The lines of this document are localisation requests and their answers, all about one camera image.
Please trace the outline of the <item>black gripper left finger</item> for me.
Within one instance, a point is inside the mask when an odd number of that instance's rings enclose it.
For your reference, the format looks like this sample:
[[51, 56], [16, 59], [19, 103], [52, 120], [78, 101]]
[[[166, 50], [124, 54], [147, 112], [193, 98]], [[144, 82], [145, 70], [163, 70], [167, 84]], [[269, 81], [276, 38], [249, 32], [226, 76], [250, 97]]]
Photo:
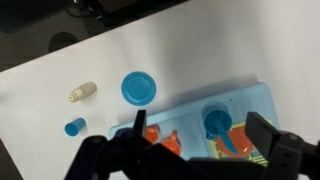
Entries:
[[145, 133], [146, 133], [146, 111], [145, 110], [139, 110], [137, 112], [133, 129], [139, 135], [145, 136]]

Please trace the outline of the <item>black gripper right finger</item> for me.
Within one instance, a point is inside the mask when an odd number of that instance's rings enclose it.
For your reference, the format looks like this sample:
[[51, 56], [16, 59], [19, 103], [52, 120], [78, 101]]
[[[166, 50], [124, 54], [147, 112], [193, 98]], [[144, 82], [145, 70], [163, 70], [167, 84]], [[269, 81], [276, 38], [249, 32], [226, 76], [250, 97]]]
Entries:
[[247, 113], [245, 135], [265, 159], [280, 157], [278, 142], [281, 133], [257, 112]]

